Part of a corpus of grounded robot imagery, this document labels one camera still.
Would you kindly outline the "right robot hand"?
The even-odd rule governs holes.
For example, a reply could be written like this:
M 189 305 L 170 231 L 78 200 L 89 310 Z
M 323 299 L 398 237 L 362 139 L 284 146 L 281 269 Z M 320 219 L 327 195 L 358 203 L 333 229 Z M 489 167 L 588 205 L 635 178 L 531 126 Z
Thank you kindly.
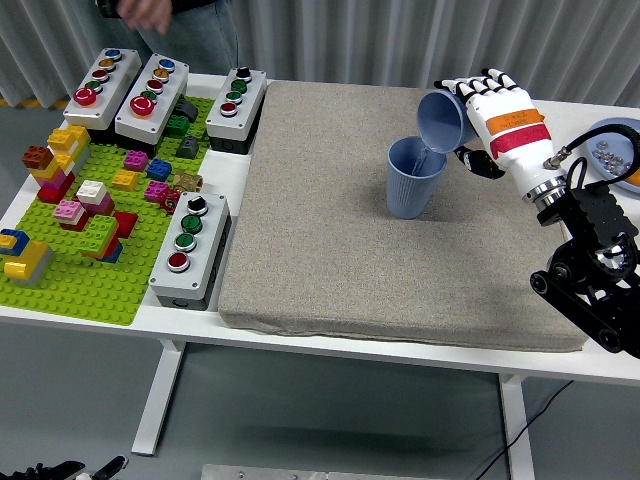
M 563 182 L 562 172 L 544 166 L 555 154 L 544 116 L 507 73 L 487 68 L 479 76 L 438 80 L 434 86 L 462 101 L 485 151 L 512 176 L 520 196 L 543 184 Z

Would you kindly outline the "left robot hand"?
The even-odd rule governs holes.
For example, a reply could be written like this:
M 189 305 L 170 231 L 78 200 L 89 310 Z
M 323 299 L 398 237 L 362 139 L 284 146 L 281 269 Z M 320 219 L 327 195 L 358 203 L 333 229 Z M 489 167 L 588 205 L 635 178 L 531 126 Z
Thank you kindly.
M 83 462 L 66 460 L 58 465 L 46 467 L 37 463 L 24 471 L 14 471 L 10 475 L 1 473 L 2 480 L 65 480 L 65 479 L 112 479 L 129 463 L 129 458 L 117 455 L 95 472 L 86 470 Z

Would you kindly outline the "person's hand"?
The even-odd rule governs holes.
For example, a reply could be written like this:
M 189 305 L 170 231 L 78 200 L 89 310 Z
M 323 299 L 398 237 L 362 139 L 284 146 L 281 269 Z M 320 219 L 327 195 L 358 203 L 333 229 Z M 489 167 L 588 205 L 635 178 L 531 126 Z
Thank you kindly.
M 165 34 L 172 19 L 171 0 L 121 0 L 116 12 L 131 30 Z

